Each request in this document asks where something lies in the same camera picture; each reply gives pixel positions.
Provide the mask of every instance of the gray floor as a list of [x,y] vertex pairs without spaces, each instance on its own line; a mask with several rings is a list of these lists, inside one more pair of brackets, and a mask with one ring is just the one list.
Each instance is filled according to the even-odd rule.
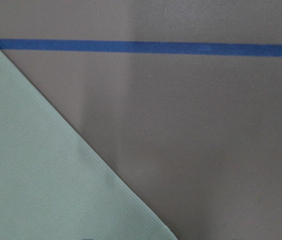
[[[282,1],[0,1],[0,38],[282,44]],[[178,239],[282,239],[282,58],[4,52]]]

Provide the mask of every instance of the blue line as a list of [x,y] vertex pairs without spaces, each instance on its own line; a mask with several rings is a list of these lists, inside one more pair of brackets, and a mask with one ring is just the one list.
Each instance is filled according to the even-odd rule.
[[282,45],[278,44],[0,38],[0,49],[282,57]]

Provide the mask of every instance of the light green fabric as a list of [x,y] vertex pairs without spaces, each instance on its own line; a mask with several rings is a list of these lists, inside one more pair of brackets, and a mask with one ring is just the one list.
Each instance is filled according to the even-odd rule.
[[175,240],[0,51],[0,240]]

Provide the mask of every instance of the green cloth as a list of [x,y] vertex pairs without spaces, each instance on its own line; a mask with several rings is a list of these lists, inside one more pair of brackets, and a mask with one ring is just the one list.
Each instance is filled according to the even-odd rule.
[[175,240],[0,51],[0,240]]

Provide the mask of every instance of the blue tape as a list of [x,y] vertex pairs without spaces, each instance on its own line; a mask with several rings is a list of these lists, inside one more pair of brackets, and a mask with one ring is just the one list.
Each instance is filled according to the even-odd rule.
[[0,49],[282,57],[279,44],[2,39]]

